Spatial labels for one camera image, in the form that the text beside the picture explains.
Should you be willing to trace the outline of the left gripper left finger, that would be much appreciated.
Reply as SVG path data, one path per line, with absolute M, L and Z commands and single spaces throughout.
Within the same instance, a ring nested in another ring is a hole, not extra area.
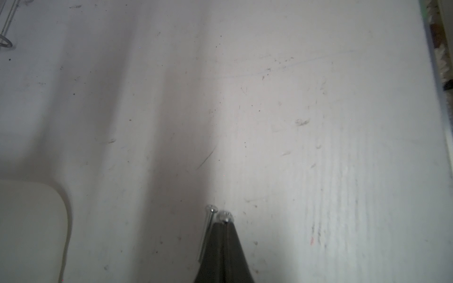
M 223 283 L 224 272 L 224 225 L 215 223 L 207 239 L 204 256 L 194 283 Z

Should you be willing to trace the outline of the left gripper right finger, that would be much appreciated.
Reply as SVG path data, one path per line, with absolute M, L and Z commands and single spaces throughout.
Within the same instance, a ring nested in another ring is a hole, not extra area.
M 237 230 L 232 222 L 224 224 L 224 282 L 254 283 Z

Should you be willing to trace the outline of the small screw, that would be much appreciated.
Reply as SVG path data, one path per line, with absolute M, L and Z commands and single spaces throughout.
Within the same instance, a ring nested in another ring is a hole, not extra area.
M 234 223 L 234 217 L 231 212 L 221 210 L 216 214 L 216 220 L 219 223 L 228 224 Z

